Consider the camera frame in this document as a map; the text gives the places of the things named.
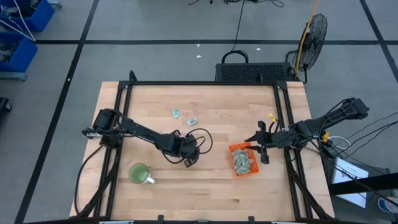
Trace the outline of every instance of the white sheet of paper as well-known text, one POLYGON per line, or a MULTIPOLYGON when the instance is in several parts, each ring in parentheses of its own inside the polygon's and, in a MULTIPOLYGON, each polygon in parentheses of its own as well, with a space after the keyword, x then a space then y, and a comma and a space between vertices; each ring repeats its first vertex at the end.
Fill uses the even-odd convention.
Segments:
MULTIPOLYGON (((336 159, 335 167, 337 169, 345 171, 347 174, 352 174, 351 176, 354 178, 356 177, 357 179, 369 177, 368 171, 363 170, 357 166, 354 166, 349 162, 340 158, 336 159)), ((337 184, 346 181, 351 181, 351 179, 342 172, 335 169, 331 183, 337 184)), ((344 195, 337 195, 337 197, 347 200, 356 205, 359 205, 360 207, 363 208, 365 208, 366 206, 366 193, 344 194, 344 195)))

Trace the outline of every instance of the electric fan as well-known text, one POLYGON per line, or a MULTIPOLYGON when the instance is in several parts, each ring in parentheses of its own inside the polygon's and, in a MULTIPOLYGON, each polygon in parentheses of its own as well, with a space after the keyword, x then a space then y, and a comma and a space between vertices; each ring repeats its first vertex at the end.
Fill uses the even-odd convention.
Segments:
POLYGON ((307 24, 304 29, 298 49, 286 54, 285 62, 288 61, 290 54, 294 54, 293 63, 295 67, 290 69, 290 73, 294 78, 297 77, 297 72, 300 70, 305 74, 304 83, 307 83, 307 70, 312 68, 317 61, 325 41, 327 28, 328 21, 324 15, 317 14, 313 16, 310 24, 307 24))

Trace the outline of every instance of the green mug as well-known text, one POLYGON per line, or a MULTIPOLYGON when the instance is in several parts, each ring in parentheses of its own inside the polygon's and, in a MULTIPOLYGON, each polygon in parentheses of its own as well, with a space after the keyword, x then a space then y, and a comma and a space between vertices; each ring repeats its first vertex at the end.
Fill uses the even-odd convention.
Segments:
POLYGON ((129 176, 130 180, 135 184, 155 183, 155 180, 150 177, 148 167, 144 164, 135 164, 132 166, 129 176))

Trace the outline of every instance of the fan grille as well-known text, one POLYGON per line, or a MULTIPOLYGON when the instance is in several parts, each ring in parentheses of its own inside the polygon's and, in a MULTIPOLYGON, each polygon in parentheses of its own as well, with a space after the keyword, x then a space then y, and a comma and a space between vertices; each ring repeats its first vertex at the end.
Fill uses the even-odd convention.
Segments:
POLYGON ((299 66, 301 72, 304 71, 304 65, 308 70, 317 60, 325 42, 327 27, 328 21, 324 15, 317 14, 312 18, 310 27, 308 28, 309 31, 303 35, 305 40, 299 66))

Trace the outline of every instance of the blue bin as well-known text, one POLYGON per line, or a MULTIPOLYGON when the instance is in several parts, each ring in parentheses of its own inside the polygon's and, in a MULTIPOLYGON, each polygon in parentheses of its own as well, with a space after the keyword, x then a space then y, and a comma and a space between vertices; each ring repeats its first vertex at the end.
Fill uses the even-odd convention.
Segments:
MULTIPOLYGON (((29 3, 30 0, 16 0, 18 6, 21 7, 24 3, 29 3)), ((15 3, 13 0, 0 0, 0 5, 7 7, 15 7, 15 3)), ((32 32, 42 32, 45 29, 45 26, 49 23, 52 15, 54 14, 54 9, 49 4, 47 0, 42 0, 42 2, 36 7, 36 11, 33 13, 32 17, 24 18, 26 26, 32 32)), ((12 17, 12 21, 16 22, 23 30, 26 30, 24 23, 20 17, 12 17)), ((0 16, 0 20, 8 23, 10 26, 19 30, 18 26, 15 25, 12 21, 8 19, 8 17, 0 16)), ((7 25, 4 25, 0 22, 0 25, 7 30, 12 30, 7 25)))
POLYGON ((18 33, 0 32, 0 40, 10 43, 20 41, 10 61, 0 62, 0 71, 25 72, 37 52, 36 45, 18 33))

